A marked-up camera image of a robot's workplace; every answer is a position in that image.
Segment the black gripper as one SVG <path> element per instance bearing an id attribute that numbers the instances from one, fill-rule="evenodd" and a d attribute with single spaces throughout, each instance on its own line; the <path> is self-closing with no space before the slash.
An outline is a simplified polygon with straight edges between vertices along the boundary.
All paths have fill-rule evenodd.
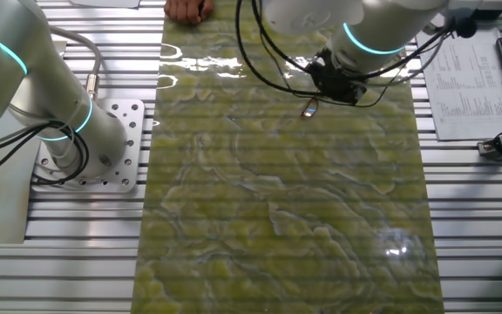
<path id="1" fill-rule="evenodd" d="M 308 63 L 306 70 L 322 96 L 355 106 L 367 88 L 351 83 L 340 70 L 335 68 L 331 56 L 328 48 L 321 49 Z"/>

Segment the person's hand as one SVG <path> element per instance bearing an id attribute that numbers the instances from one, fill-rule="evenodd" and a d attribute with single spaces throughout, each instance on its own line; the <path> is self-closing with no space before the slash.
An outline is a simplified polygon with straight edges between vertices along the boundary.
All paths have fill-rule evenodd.
<path id="1" fill-rule="evenodd" d="M 214 0 L 167 0 L 164 12 L 173 21 L 197 25 L 214 11 Z"/>

